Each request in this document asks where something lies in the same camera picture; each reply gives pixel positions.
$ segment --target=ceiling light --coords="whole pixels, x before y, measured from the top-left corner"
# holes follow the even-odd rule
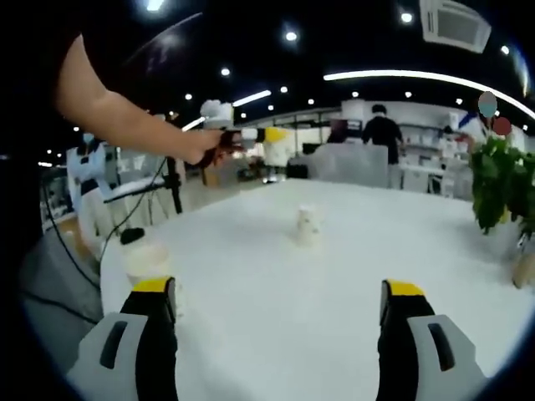
[[[192,129],[193,127],[197,127],[200,123],[202,123],[205,120],[204,117],[200,117],[198,119],[194,119],[189,124],[186,124],[182,127],[183,131],[187,131],[189,129]]]
[[[412,23],[412,14],[411,13],[402,13],[401,21],[403,23]]]
[[[452,77],[451,75],[427,73],[424,71],[409,71],[409,70],[402,70],[402,69],[377,69],[377,70],[369,70],[369,71],[350,71],[347,73],[328,74],[328,75],[324,75],[324,80],[335,81],[338,79],[372,78],[372,77],[403,77],[403,78],[434,79],[437,81],[448,82],[450,84],[466,86],[467,88],[480,90],[482,92],[490,91],[497,98],[505,100],[509,104],[512,104],[517,109],[529,115],[532,119],[535,119],[535,112],[533,110],[529,109],[524,104],[520,103],[518,100],[513,99],[511,96],[508,96],[504,94],[503,92],[500,92],[499,90],[493,89],[490,86],[478,84],[477,82],[473,82],[468,79]]]
[[[164,3],[164,0],[149,0],[147,4],[147,11],[155,13],[156,11],[160,9],[163,3]]]
[[[243,106],[244,104],[251,103],[253,100],[265,98],[270,95],[271,95],[270,90],[263,90],[262,92],[258,92],[257,94],[252,94],[251,96],[247,96],[246,98],[236,100],[234,103],[232,103],[232,106],[233,107]]]
[[[288,32],[286,33],[286,40],[289,42],[293,42],[294,40],[297,40],[298,35],[295,32]]]

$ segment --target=round table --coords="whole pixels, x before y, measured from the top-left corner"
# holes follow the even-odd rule
[[[293,242],[298,207],[316,205],[323,240]],[[532,293],[484,251],[462,200],[287,180],[186,213],[148,231],[184,287],[176,324],[181,401],[375,399],[380,283],[421,287],[475,343],[493,375],[521,337]],[[120,246],[101,267],[104,312],[131,285]]]

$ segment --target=ceiling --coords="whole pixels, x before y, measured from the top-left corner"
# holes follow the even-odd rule
[[[516,62],[528,70],[535,46],[527,13],[509,2],[461,0],[492,25],[483,54],[426,43],[422,36],[418,0],[310,2],[272,0],[165,0],[157,13],[146,10],[147,0],[94,2],[84,32],[89,56],[98,74],[113,90],[153,113],[174,110],[178,125],[198,117],[206,99],[232,101],[264,89],[272,96],[240,108],[248,119],[270,113],[338,106],[358,91],[364,99],[402,100],[476,109],[481,92],[426,79],[367,78],[326,82],[325,74],[370,69],[408,69],[448,74],[485,84],[513,97],[530,109],[535,98],[522,92]],[[411,24],[400,21],[402,11],[414,14]],[[294,31],[298,40],[284,35]],[[507,45],[506,56],[500,48]],[[221,75],[227,67],[231,74]],[[281,86],[288,87],[281,94]],[[309,106],[308,99],[314,99]],[[269,111],[273,104],[275,110]],[[511,105],[498,101],[502,115],[514,124],[535,121]],[[73,127],[55,146],[75,138]]]

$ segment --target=face mask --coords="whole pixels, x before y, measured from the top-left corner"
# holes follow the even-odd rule
[[[84,134],[84,142],[85,142],[86,144],[88,144],[89,142],[91,142],[91,141],[93,140],[93,138],[94,138],[93,134],[90,134],[89,132],[86,132],[86,133]]]

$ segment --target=potted plant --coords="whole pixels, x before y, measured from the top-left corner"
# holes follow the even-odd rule
[[[535,155],[490,137],[472,153],[470,166],[476,220],[485,235],[496,237],[492,247],[503,258],[535,231]]]

